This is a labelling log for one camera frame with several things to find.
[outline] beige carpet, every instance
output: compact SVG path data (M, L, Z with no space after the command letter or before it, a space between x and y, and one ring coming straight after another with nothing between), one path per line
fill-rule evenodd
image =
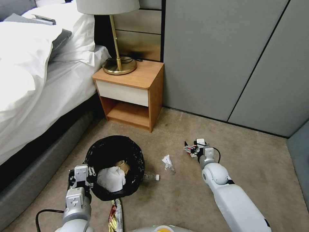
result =
M163 109L152 133L105 119L93 123L37 199L6 230L36 231L34 218L45 208L63 209L68 170L84 161L88 148L109 135L129 136L142 149L146 169L160 181L142 185L122 199L125 231L153 224L172 224L194 230L229 231L196 159L183 142L205 138L222 154L221 164L269 221L272 231L309 231L309 215L295 175L286 140L253 130ZM176 174L164 170L161 159L170 154ZM110 202L92 195L90 224L108 231ZM61 226L61 215L40 215L42 232Z

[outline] brass lamp base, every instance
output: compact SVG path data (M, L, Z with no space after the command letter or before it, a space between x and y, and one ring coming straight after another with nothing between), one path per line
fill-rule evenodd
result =
M111 75L127 74L134 71L136 67L136 60L126 56L121 57L121 70L118 69L116 59L109 59L102 66L103 70Z

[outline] black trash bag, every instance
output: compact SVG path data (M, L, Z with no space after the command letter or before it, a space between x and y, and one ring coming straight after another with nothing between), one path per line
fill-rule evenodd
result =
M130 169L126 175L126 184L120 191L109 192L97 184L100 170L115 166L124 160ZM113 135L96 141L88 150L84 164L93 167L96 176L91 176L92 192L102 201L115 200L136 192L143 180L145 162L140 147L129 137Z

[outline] white drawer front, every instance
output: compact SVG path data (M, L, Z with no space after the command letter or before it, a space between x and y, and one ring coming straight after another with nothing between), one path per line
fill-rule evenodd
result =
M96 80L96 82L99 94L102 97L108 97L137 105L148 106L148 90L137 89L98 80Z

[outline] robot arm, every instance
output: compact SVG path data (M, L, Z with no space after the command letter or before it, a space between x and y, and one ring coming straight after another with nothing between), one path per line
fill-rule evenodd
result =
M77 165L69 174L68 191L65 197L66 209L63 213L63 226L55 232L93 232L89 226L91 218L91 195L93 187L89 177L95 176L92 167Z
M215 202L232 232L271 232L269 223L244 190L216 163L214 149L208 144L194 152L202 168L202 178L213 192Z

